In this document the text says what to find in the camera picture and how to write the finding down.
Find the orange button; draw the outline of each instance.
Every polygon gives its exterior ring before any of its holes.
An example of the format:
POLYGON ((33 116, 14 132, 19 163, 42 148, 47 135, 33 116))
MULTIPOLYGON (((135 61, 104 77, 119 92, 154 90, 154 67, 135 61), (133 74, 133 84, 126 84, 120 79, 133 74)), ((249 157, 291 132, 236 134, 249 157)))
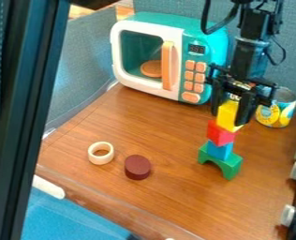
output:
POLYGON ((185 72, 185 79, 193 81, 194 79, 194 73, 192 71, 186 71, 185 72))
POLYGON ((193 94, 189 92, 182 93, 182 98, 183 100, 192 102, 192 103, 198 103, 200 101, 200 96, 198 94, 193 94))
POLYGON ((193 89, 192 82, 185 82, 185 90, 191 91, 193 89))
POLYGON ((203 84, 195 83, 194 91, 201 94, 203 92, 203 84))
POLYGON ((196 75, 195 75, 195 82, 196 83, 204 83, 205 82, 205 74, 203 74, 203 73, 196 73, 196 75))
POLYGON ((206 68, 207 68, 206 63, 198 62, 196 64, 196 71, 198 71, 198 72, 205 72, 206 71, 206 68))
POLYGON ((185 61, 185 68, 187 70, 194 70, 195 69, 195 61, 192 61, 192 60, 185 61))

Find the can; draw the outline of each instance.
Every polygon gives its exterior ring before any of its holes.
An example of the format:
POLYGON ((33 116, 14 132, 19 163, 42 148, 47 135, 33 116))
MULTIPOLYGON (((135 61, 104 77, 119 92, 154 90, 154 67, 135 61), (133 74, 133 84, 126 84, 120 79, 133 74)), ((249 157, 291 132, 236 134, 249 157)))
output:
POLYGON ((271 107, 259 105, 256 120, 271 128, 284 128, 290 122, 296 107, 296 94, 287 87, 279 87, 271 107))

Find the block tower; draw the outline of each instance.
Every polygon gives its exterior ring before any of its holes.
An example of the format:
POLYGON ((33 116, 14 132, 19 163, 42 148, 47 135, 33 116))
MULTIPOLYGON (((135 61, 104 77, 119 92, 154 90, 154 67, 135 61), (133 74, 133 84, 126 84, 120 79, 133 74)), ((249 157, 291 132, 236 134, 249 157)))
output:
POLYGON ((235 126, 238 101, 227 100, 218 109, 216 120, 208 123, 208 142, 199 150, 198 162, 212 161, 228 180, 241 170, 243 159, 232 152, 237 131, 243 126, 235 126))

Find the green block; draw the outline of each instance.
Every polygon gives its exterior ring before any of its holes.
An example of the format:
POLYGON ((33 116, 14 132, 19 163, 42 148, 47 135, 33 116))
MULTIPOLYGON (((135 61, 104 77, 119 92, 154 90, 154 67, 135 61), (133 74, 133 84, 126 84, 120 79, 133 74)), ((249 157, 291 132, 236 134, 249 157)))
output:
POLYGON ((231 153, 228 159, 225 161, 211 157, 207 154, 207 144, 208 143, 200 148, 198 163, 203 164, 206 161, 212 161, 221 169, 226 179, 231 180, 234 178, 241 170, 243 158, 234 153, 231 153))

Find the maroon puck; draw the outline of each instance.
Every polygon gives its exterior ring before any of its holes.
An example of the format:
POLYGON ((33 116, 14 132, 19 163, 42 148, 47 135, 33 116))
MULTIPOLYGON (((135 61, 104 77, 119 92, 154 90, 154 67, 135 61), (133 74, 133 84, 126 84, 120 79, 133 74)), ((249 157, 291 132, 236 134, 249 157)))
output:
POLYGON ((152 165, 150 161, 140 155, 132 155, 126 158, 125 173, 132 180, 142 180, 149 176, 152 165))

